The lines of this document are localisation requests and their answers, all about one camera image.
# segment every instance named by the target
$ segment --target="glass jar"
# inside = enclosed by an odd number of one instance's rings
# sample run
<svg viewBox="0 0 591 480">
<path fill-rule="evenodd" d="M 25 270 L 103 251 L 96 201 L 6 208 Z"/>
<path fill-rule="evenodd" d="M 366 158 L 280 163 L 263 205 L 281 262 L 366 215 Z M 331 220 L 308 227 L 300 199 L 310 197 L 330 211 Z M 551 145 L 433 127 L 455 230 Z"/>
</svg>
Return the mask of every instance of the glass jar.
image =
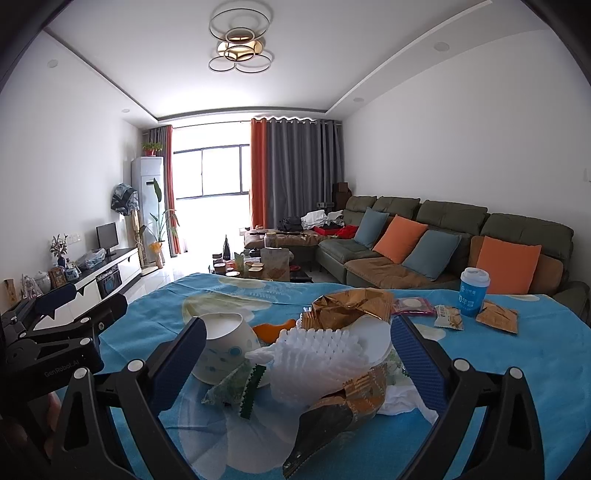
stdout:
<svg viewBox="0 0 591 480">
<path fill-rule="evenodd" d="M 265 248 L 277 248 L 277 233 L 265 233 Z"/>
</svg>

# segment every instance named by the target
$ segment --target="white wall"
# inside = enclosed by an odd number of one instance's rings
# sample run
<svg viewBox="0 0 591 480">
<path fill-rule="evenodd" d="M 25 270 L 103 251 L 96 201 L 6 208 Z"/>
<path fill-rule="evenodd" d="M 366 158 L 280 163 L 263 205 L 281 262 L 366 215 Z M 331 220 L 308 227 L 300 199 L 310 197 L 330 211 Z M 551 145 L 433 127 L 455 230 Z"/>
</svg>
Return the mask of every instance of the white wall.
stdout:
<svg viewBox="0 0 591 480">
<path fill-rule="evenodd" d="M 345 120 L 355 194 L 487 206 L 568 225 L 591 281 L 591 87 L 552 31 L 436 65 Z"/>
<path fill-rule="evenodd" d="M 137 128 L 92 102 L 92 91 L 72 94 L 38 40 L 0 94 L 0 281 L 18 285 L 21 274 L 51 267 L 58 233 L 81 234 L 69 246 L 72 260 L 97 248 L 95 228 L 104 223 L 116 222 L 119 245 L 129 245 L 111 195 L 130 182 L 141 143 Z M 0 285 L 0 311 L 7 306 Z"/>
</svg>

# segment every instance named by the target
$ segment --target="orange pillow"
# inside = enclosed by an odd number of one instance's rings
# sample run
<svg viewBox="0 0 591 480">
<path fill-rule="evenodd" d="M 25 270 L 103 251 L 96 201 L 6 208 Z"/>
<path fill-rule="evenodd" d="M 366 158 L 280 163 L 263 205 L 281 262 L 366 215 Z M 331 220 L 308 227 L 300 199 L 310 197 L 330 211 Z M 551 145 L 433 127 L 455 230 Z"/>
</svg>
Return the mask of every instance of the orange pillow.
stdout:
<svg viewBox="0 0 591 480">
<path fill-rule="evenodd" d="M 527 294 L 541 251 L 541 245 L 510 244 L 484 237 L 476 268 L 486 270 L 491 277 L 487 293 Z"/>
<path fill-rule="evenodd" d="M 374 252 L 382 254 L 394 263 L 402 263 L 426 231 L 427 225 L 397 215 L 375 245 Z"/>
</svg>

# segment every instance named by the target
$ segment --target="teal pillow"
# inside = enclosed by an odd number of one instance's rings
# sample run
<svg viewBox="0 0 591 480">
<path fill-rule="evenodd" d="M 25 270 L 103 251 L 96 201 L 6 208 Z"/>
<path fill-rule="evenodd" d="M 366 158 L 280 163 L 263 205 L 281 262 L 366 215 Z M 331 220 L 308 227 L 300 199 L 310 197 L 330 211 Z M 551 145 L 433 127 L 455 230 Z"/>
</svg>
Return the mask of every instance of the teal pillow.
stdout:
<svg viewBox="0 0 591 480">
<path fill-rule="evenodd" d="M 382 229 L 384 228 L 387 219 L 387 212 L 376 212 L 367 207 L 353 240 L 367 248 L 372 248 L 375 241 L 378 239 L 379 234 L 382 233 Z"/>
<path fill-rule="evenodd" d="M 462 237 L 438 230 L 427 230 L 402 266 L 437 280 L 449 263 Z"/>
</svg>

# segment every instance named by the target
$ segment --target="pink package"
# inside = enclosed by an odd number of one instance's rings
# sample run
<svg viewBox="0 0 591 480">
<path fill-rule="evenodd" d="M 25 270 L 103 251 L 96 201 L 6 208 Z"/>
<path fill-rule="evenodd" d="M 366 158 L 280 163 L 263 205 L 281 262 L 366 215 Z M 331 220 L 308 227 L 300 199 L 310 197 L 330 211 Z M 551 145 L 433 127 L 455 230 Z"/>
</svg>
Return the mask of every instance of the pink package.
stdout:
<svg viewBox="0 0 591 480">
<path fill-rule="evenodd" d="M 409 297 L 407 299 L 394 299 L 392 313 L 406 313 L 409 315 L 435 315 L 437 312 L 427 299 L 422 297 Z"/>
</svg>

